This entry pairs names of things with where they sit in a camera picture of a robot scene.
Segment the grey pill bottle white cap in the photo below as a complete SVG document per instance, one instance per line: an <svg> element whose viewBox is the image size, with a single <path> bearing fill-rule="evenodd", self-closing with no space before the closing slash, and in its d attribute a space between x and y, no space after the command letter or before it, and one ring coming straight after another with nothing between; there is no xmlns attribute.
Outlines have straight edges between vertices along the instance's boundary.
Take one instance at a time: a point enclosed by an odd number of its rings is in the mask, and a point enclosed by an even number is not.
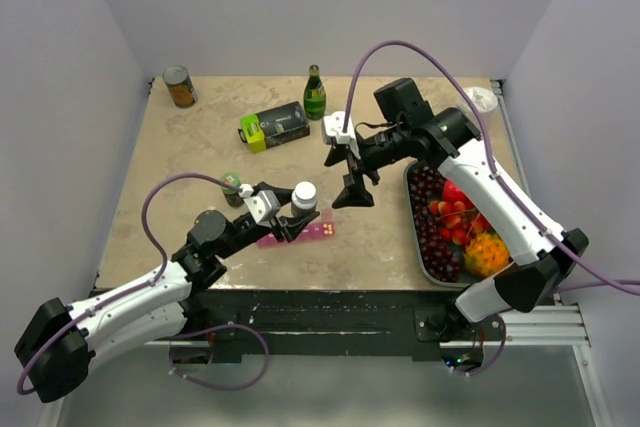
<svg viewBox="0 0 640 427"><path fill-rule="evenodd" d="M291 213L301 217L315 212L318 194L315 185L309 181L299 182L291 193Z"/></svg>

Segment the pink weekly pill organizer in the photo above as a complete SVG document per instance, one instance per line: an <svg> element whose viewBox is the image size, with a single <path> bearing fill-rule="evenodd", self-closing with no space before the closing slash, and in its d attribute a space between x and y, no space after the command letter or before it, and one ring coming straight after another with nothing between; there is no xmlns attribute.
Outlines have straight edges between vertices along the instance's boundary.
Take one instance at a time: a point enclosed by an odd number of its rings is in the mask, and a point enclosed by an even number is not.
<svg viewBox="0 0 640 427"><path fill-rule="evenodd" d="M324 223L331 223L333 225L334 228L334 234L333 235L325 235L323 233L323 224ZM314 221L311 222L307 228L304 229L304 231L299 235L299 237L293 241L293 244L300 244L300 243L308 243L308 242L315 242L315 241L320 241L320 240L325 240L328 239L330 237L333 237L336 233L336 228L335 228L335 223L333 220L333 213L331 209L323 209L320 212L320 216ZM279 242L275 236L273 234L269 234L268 236L260 239L256 245L258 248L264 249L264 248L272 248L272 247L278 247L278 246L284 246L287 245L288 242L286 241L282 241Z"/></svg>

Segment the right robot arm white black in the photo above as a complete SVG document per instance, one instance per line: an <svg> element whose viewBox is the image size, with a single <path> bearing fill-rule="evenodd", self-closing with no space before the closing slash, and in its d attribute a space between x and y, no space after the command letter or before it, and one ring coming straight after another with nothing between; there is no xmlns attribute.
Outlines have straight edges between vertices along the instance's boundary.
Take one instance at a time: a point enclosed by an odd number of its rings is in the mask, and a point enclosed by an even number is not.
<svg viewBox="0 0 640 427"><path fill-rule="evenodd" d="M505 242L512 264L466 289L445 316L448 333L469 339L481 321L507 310L531 311L571 273L588 239L546 215L485 149L475 124L455 107L434 113L415 82L401 78L374 97L390 127L364 138L343 111L322 120L330 151L326 165L346 162L344 188L332 206L371 207L364 180L379 181L379 169L414 158L452 181Z"/></svg>

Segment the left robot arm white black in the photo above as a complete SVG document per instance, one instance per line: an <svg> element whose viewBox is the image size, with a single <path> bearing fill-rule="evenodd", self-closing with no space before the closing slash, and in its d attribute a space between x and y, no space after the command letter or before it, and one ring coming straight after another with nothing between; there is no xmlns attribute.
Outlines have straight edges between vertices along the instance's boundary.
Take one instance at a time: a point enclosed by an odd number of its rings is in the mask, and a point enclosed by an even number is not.
<svg viewBox="0 0 640 427"><path fill-rule="evenodd" d="M22 366L18 393L51 403L79 387L92 369L147 341L200 337L207 315L193 303L226 273L224 259L267 236L291 243L320 214L309 181L292 189L260 182L232 190L246 213L234 220L218 210L200 213L183 246L174 254L161 249L161 263L150 272L95 297L42 303L14 348Z"/></svg>

